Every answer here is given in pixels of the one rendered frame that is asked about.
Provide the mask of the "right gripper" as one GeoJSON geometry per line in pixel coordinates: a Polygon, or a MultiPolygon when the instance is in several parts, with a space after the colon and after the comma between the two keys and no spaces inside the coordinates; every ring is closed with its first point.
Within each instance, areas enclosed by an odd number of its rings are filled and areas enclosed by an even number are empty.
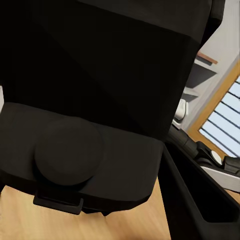
{"type": "Polygon", "coordinates": [[[178,129],[173,123],[170,126],[167,137],[174,140],[181,148],[188,141],[188,134],[182,128],[178,129]]]}

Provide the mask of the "digital camera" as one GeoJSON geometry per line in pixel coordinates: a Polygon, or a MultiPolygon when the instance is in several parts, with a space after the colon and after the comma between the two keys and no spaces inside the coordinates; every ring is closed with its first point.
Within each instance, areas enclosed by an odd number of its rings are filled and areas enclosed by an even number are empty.
{"type": "Polygon", "coordinates": [[[0,0],[0,180],[80,215],[150,198],[226,0],[0,0]]]}

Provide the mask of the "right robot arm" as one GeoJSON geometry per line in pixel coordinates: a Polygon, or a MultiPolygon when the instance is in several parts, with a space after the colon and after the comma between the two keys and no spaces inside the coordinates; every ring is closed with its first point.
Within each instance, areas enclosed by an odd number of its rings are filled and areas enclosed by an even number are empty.
{"type": "Polygon", "coordinates": [[[224,189],[240,194],[240,157],[225,156],[224,160],[203,142],[194,142],[182,129],[189,114],[189,104],[180,99],[167,137],[174,140],[224,189]]]}

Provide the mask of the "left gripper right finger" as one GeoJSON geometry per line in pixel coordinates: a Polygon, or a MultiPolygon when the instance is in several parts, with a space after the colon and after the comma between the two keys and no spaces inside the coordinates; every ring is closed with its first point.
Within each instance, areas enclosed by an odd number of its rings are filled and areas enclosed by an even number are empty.
{"type": "Polygon", "coordinates": [[[171,240],[240,240],[240,204],[169,137],[157,176],[171,240]]]}

